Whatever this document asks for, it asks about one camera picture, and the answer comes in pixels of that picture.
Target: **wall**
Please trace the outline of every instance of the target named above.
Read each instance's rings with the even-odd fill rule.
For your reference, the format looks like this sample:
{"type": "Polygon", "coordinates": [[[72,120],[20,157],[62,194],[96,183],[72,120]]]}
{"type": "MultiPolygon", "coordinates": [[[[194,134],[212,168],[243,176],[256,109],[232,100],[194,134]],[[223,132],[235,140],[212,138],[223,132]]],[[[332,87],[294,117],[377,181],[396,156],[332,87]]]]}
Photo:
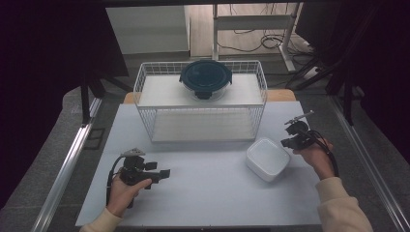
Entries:
{"type": "Polygon", "coordinates": [[[189,50],[184,6],[106,11],[123,54],[189,50]]]}

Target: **wrist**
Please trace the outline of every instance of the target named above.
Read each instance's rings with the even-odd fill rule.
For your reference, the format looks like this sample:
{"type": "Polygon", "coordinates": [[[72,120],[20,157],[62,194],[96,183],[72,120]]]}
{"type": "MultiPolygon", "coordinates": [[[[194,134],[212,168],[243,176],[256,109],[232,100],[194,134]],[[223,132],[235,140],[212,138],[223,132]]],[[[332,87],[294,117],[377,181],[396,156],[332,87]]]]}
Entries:
{"type": "Polygon", "coordinates": [[[109,204],[106,206],[106,209],[113,214],[114,216],[118,217],[118,218],[122,218],[123,214],[125,212],[125,209],[120,209],[119,207],[116,207],[113,204],[109,204]]]}
{"type": "Polygon", "coordinates": [[[328,168],[314,168],[314,171],[316,172],[317,176],[319,179],[325,180],[331,177],[335,177],[335,172],[331,167],[328,168]]]}

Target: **wire mesh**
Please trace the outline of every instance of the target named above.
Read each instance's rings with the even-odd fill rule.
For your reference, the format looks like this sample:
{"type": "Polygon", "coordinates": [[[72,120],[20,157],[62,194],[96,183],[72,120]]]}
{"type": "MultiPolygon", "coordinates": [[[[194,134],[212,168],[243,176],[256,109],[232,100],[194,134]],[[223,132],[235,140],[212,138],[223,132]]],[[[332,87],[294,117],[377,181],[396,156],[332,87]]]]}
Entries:
{"type": "Polygon", "coordinates": [[[254,140],[266,102],[266,80],[259,61],[220,61],[235,74],[254,74],[260,103],[253,105],[141,106],[149,76],[180,75],[190,62],[143,63],[134,85],[134,102],[152,141],[254,140]]]}

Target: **white wire basket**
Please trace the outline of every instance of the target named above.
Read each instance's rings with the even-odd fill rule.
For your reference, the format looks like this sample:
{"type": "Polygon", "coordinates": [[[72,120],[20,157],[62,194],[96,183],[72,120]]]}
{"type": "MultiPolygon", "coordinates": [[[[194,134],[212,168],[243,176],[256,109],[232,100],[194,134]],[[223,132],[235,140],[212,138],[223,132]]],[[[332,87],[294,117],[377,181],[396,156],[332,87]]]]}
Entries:
{"type": "Polygon", "coordinates": [[[179,82],[190,62],[143,63],[133,99],[153,142],[253,141],[266,103],[259,61],[220,61],[232,84],[217,101],[199,101],[179,82]]]}

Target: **bowl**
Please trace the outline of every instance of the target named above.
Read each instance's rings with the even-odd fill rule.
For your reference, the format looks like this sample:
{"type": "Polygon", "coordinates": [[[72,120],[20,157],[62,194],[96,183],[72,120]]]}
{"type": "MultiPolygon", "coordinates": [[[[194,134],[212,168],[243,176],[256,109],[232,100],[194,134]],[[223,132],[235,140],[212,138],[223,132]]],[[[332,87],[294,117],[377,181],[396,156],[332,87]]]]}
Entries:
{"type": "Polygon", "coordinates": [[[232,71],[220,62],[199,60],[181,71],[179,81],[191,91],[194,99],[212,102],[220,99],[226,86],[232,84],[232,71]]]}
{"type": "Polygon", "coordinates": [[[247,149],[247,165],[262,180],[272,182],[290,162],[290,156],[275,141],[262,137],[247,149]]]}

